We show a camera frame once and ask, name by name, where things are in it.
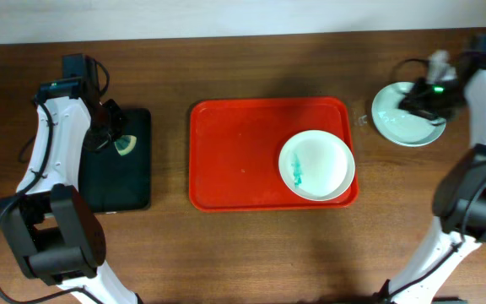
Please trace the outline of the yellow green sponge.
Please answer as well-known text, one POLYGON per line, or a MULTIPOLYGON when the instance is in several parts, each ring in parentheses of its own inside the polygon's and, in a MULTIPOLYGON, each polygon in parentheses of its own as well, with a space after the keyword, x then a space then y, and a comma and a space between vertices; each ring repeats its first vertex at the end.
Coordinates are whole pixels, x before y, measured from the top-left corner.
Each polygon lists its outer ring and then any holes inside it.
POLYGON ((137 137, 134 135, 122 135, 114 142, 116 152, 120 156, 128 155, 135 148, 137 143, 137 137))

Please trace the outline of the green plate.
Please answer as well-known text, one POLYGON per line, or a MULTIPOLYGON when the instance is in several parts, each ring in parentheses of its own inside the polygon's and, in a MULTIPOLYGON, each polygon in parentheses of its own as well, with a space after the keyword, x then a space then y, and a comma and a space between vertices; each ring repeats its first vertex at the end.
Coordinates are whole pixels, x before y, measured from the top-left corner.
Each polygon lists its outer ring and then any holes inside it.
POLYGON ((446 122, 435 126, 431 121, 398 108, 404 93, 412 89, 410 82, 397 82, 381 89, 371 105, 371 116, 380 134, 394 144, 420 147, 438 139, 446 122))

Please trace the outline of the white plate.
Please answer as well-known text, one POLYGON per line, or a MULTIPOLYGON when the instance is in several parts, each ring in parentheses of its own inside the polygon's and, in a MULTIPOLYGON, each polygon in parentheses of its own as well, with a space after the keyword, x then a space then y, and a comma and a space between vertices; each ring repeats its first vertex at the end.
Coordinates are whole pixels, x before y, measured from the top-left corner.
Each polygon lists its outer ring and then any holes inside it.
POLYGON ((341 197, 356 175, 348 145, 321 130, 307 130, 288 139, 278 156, 278 171, 292 193, 313 202, 341 197))

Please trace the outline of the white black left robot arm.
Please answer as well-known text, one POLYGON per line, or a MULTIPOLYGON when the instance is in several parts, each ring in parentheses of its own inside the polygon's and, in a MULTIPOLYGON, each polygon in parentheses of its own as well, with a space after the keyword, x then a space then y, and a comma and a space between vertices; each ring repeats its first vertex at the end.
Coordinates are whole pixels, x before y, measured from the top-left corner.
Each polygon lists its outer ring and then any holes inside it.
POLYGON ((0 232, 29 279, 82 303, 138 303, 106 259, 98 213, 149 206, 151 116, 105 93, 110 75, 84 54, 33 97, 38 128, 16 193, 0 198, 0 232))

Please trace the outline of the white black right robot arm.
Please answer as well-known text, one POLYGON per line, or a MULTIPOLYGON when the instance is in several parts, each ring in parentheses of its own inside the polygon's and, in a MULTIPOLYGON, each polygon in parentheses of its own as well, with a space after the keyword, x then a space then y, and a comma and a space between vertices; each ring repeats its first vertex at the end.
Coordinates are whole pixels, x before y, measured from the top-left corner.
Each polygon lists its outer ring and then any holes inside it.
POLYGON ((486 242, 486 34, 454 60, 437 51, 421 62, 426 75, 399 94, 400 110, 441 126, 470 112, 470 148, 435 191, 429 232, 407 266, 375 293, 375 303, 431 303, 456 267, 486 242))

